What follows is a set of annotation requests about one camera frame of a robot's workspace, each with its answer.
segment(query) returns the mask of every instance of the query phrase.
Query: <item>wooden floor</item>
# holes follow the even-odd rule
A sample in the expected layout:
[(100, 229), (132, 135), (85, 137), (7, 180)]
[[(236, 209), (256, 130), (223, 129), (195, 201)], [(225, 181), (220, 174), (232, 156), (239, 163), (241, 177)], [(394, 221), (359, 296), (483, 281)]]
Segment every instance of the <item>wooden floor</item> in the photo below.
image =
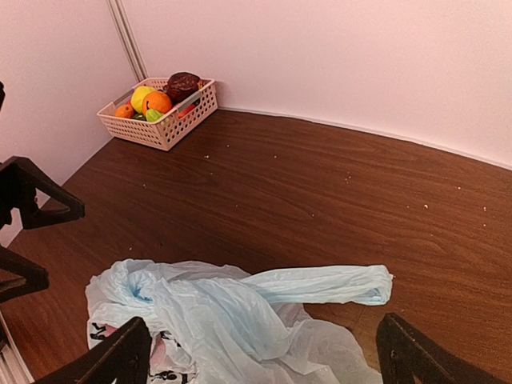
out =
[(79, 222), (24, 232), (11, 249), (50, 288), (2, 307), (36, 378), (86, 351), (91, 276), (114, 261), (203, 260), (251, 272), (385, 264), (386, 306), (307, 306), (374, 336), (397, 312), (442, 346), (512, 381), (512, 172), (408, 142), (289, 118), (219, 111), (169, 153), (113, 140), (65, 187)]

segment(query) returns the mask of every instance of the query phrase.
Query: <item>plastic fruit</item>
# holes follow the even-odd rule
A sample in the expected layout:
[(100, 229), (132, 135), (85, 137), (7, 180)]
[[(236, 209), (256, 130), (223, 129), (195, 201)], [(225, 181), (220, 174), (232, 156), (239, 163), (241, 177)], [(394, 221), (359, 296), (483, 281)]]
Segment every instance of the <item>plastic fruit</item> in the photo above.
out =
[(144, 117), (143, 114), (135, 114), (133, 117), (132, 117), (133, 120), (140, 120), (142, 122), (144, 122), (146, 120), (146, 118)]
[(201, 78), (195, 74), (173, 74), (167, 81), (167, 94), (174, 104), (178, 104), (198, 91), (200, 82)]
[(116, 118), (132, 118), (134, 114), (134, 108), (132, 106), (129, 106), (128, 104), (125, 104), (124, 106), (120, 106), (119, 108), (117, 108), (114, 116)]
[(188, 106), (187, 108), (185, 108), (184, 110), (182, 110), (179, 114), (178, 114), (178, 118), (184, 118), (185, 116), (187, 116), (189, 114), (189, 112), (193, 111), (195, 108), (195, 105), (192, 104), (190, 106)]
[(156, 89), (152, 86), (139, 86), (135, 90), (134, 94), (131, 97), (131, 105), (140, 114), (142, 113), (142, 102), (144, 101), (144, 97), (151, 92), (155, 92)]
[(142, 113), (146, 115), (148, 110), (157, 110), (158, 112), (162, 112), (166, 114), (173, 108), (173, 103), (170, 100), (169, 96), (164, 94), (163, 92), (156, 91), (147, 94), (142, 102)]
[(146, 112), (146, 120), (148, 122), (156, 122), (163, 116), (162, 112), (158, 112), (157, 110), (147, 110)]

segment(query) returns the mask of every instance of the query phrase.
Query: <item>white plastic bag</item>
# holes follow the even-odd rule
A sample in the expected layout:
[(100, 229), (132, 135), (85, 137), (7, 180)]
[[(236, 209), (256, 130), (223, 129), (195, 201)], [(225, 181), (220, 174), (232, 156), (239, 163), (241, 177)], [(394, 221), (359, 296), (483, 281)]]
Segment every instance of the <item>white plastic bag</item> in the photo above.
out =
[(89, 345), (140, 316), (153, 337), (152, 384), (377, 384), (348, 330), (288, 303), (384, 304), (391, 280), (384, 266), (249, 276), (233, 266), (129, 259), (86, 288)]

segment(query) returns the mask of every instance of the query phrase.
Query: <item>plastic basket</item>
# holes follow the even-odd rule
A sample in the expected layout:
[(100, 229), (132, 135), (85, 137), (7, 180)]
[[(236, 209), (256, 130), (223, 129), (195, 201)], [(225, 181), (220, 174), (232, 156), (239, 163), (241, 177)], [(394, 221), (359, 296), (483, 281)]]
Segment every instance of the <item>plastic basket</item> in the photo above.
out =
[[(152, 86), (157, 90), (163, 90), (163, 87), (167, 85), (166, 78), (147, 78), (143, 80), (115, 102), (109, 103), (108, 106), (100, 110), (98, 117), (110, 134), (116, 138), (124, 138), (160, 150), (170, 150), (218, 108), (215, 81), (203, 79), (202, 83), (203, 87), (199, 91), (174, 106), (172, 110), (156, 122), (116, 118), (114, 113), (119, 106), (130, 100), (138, 86)], [(178, 118), (178, 114), (192, 104), (197, 105), (187, 115)]]

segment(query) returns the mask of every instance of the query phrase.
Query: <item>baseboard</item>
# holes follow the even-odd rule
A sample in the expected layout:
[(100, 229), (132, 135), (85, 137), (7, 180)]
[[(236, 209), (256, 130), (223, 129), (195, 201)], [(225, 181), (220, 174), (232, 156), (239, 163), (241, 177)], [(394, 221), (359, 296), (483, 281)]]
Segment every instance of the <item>baseboard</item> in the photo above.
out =
[(347, 130), (356, 130), (356, 131), (359, 131), (359, 132), (365, 132), (367, 134), (376, 134), (377, 136), (383, 136), (385, 138), (395, 138), (397, 140), (402, 140), (404, 142), (413, 142), (415, 144), (419, 144), (420, 146), (428, 146), (430, 148), (435, 148), (436, 150), (443, 150), (445, 152), (450, 152), (452, 154), (458, 154), (460, 156), (463, 156), (465, 158), (472, 158), (473, 160), (478, 160), (480, 162), (485, 162), (487, 164), (491, 164), (492, 166), (499, 166), (500, 168), (504, 168), (506, 170), (512, 170), (512, 164), (508, 165), (508, 164), (504, 164), (504, 163), (500, 163), (500, 162), (496, 162), (494, 160), (491, 160), (489, 158), (482, 158), (480, 156), (476, 156), (474, 154), (468, 154), (466, 152), (463, 152), (463, 151), (460, 151), (460, 150), (456, 150), (454, 148), (449, 148), (449, 147), (446, 147), (446, 146), (440, 146), (439, 144), (434, 144), (432, 142), (424, 142), (423, 140), (418, 140), (416, 138), (408, 138), (407, 136), (401, 136), (399, 134), (390, 134), (389, 132), (385, 132), (383, 130), (374, 130), (374, 129), (371, 129), (371, 128), (365, 128), (363, 126), (352, 126), (350, 124), (341, 124), (339, 122), (328, 122), (326, 120), (321, 120), (321, 119), (317, 119), (317, 118), (308, 118), (308, 117), (305, 117), (305, 116), (292, 116), (292, 115), (288, 115), (288, 114), (276, 114), (276, 113), (273, 113), (273, 112), (263, 112), (263, 111), (260, 111), (260, 110), (247, 110), (247, 109), (243, 109), (243, 108), (229, 108), (229, 107), (219, 107), (220, 110), (231, 110), (233, 112), (244, 112), (244, 113), (248, 113), (248, 114), (262, 114), (262, 115), (265, 115), (265, 116), (275, 116), (275, 117), (279, 117), (279, 118), (298, 118), (300, 120), (305, 120), (305, 121), (308, 121), (308, 122), (314, 122), (314, 123), (317, 123), (317, 124), (324, 124), (324, 125), (327, 125), (327, 126), (336, 126), (338, 128), (345, 128)]

